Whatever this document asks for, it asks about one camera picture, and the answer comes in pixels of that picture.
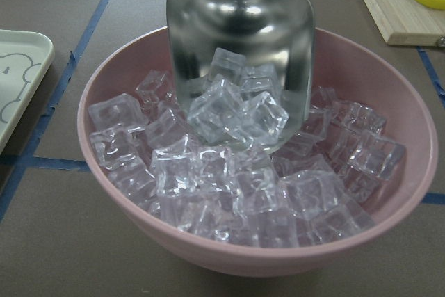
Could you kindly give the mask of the clear ice cubes pile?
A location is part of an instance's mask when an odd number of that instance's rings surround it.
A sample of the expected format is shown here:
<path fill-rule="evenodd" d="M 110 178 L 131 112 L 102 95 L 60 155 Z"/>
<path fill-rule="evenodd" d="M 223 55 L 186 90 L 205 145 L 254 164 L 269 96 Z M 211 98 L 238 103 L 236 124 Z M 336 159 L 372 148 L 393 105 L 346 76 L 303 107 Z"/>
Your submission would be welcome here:
<path fill-rule="evenodd" d="M 133 95 L 93 104 L 89 141 L 126 198 L 178 230 L 222 243 L 292 248 L 373 226 L 362 204 L 405 147 L 373 109 L 317 87 L 300 131 L 274 154 L 289 116 L 275 67 L 215 50 L 183 114 L 171 76 L 152 70 Z"/>

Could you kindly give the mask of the stainless steel ice scoop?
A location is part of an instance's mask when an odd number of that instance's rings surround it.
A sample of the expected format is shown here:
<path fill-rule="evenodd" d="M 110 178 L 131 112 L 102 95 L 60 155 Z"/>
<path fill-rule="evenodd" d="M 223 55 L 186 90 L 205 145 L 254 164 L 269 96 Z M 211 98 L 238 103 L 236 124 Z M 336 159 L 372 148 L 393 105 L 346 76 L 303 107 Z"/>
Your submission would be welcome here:
<path fill-rule="evenodd" d="M 177 100 L 188 111 L 217 48 L 243 54 L 250 66 L 272 63 L 289 119 L 285 144 L 309 113 L 315 17 L 310 0 L 167 0 L 168 40 Z"/>

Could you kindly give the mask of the pink bowl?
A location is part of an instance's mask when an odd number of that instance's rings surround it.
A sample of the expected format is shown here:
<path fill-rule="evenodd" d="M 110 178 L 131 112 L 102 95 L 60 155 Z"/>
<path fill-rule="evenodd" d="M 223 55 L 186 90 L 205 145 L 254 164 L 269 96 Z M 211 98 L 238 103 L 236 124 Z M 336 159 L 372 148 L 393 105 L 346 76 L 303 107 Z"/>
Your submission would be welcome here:
<path fill-rule="evenodd" d="M 160 28 L 114 51 L 87 82 L 79 102 L 77 133 L 91 172 L 128 219 L 166 250 L 212 271 L 250 277 L 293 275 L 326 266 L 372 242 L 409 216 L 424 199 L 435 176 L 439 145 L 432 116 L 411 83 L 387 61 L 333 32 L 318 29 L 313 82 L 338 96 L 366 104 L 387 118 L 386 135 L 406 148 L 402 168 L 388 187 L 365 203 L 375 225 L 361 234 L 301 248 L 255 248 L 205 239 L 164 223 L 127 199 L 107 179 L 88 140 L 91 104 L 130 93 L 146 71 L 170 70 L 168 31 Z"/>

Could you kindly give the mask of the bamboo cutting board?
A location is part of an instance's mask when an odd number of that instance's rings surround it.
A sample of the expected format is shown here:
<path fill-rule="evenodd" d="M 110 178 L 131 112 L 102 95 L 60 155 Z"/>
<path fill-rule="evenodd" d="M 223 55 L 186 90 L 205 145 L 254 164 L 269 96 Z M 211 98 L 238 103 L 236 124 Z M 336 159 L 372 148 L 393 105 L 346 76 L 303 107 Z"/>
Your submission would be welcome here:
<path fill-rule="evenodd" d="M 444 11 L 415 0 L 364 0 L 388 45 L 444 48 Z"/>

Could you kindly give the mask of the cream bear serving tray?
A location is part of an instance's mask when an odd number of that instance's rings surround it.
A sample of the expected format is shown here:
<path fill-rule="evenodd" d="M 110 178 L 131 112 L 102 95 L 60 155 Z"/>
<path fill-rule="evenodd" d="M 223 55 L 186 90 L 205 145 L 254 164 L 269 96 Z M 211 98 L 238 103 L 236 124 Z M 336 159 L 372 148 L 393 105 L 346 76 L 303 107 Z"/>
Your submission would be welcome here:
<path fill-rule="evenodd" d="M 1 149 L 9 141 L 54 56 L 53 42 L 41 33 L 1 30 Z"/>

